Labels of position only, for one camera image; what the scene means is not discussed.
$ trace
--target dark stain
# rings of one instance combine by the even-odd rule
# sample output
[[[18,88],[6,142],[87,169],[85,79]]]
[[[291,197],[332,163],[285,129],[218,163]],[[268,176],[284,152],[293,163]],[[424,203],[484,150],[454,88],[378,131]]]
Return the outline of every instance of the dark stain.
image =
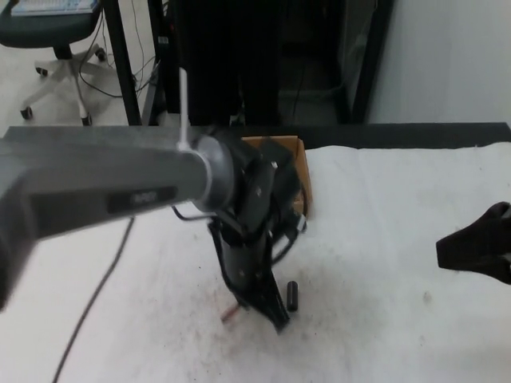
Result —
[[[429,305],[431,303],[431,301],[433,300],[433,297],[431,296],[431,293],[429,291],[426,291],[424,293],[424,295],[422,296],[422,301],[426,304],[426,305]]]

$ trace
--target chair seat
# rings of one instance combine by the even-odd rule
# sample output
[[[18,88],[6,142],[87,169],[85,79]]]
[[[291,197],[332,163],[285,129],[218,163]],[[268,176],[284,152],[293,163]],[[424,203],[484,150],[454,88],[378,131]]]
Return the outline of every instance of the chair seat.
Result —
[[[13,18],[14,3],[10,0],[0,14],[0,44],[12,48],[61,47],[84,40],[94,32],[101,14],[98,6],[91,14]]]

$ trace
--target white table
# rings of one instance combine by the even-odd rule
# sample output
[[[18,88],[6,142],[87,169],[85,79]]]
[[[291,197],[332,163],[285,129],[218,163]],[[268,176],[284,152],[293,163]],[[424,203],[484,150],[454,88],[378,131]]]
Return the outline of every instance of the white table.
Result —
[[[62,382],[477,382],[511,376],[511,287],[439,269],[435,243],[511,200],[511,145],[307,152],[307,233],[275,268],[299,284],[277,335],[233,303],[205,223],[137,218]],[[0,315],[0,381],[50,381],[127,222],[42,243]]]

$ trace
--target chair wheel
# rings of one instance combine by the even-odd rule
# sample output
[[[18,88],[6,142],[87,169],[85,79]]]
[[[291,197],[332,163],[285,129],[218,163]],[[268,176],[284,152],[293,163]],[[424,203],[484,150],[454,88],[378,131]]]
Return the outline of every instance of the chair wheel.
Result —
[[[87,117],[81,119],[81,123],[83,126],[92,126],[93,124],[93,118],[89,115]]]
[[[106,52],[103,48],[98,48],[94,54],[100,62],[106,61]]]
[[[37,68],[35,69],[35,71],[36,71],[37,73],[39,73],[39,76],[41,76],[41,77],[46,77],[46,76],[48,76],[48,71],[47,71],[46,69],[38,68],[38,67],[37,67]]]
[[[32,113],[32,108],[30,106],[27,106],[26,109],[23,109],[21,111],[23,120],[32,120],[32,117],[34,117],[34,114]]]

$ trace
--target office chair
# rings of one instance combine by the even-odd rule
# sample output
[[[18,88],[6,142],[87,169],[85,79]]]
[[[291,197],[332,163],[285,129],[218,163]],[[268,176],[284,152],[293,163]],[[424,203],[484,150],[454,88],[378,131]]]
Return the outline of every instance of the office chair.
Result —
[[[0,44],[11,48],[37,49],[53,48],[57,60],[36,61],[35,70],[44,79],[40,89],[27,97],[21,107],[21,114],[25,120],[33,117],[32,108],[34,102],[52,93],[57,85],[64,79],[70,79],[80,118],[84,126],[92,124],[92,117],[84,105],[78,84],[79,70],[82,73],[96,75],[99,73],[116,74],[114,69],[89,63],[96,56],[99,61],[107,59],[105,51],[94,44],[91,49],[73,54],[70,44],[84,40],[96,29],[97,21],[101,15],[101,7],[98,6],[91,14],[59,15],[59,16],[34,16],[34,17],[11,17],[10,10],[16,0],[9,0],[6,8],[0,14]]]

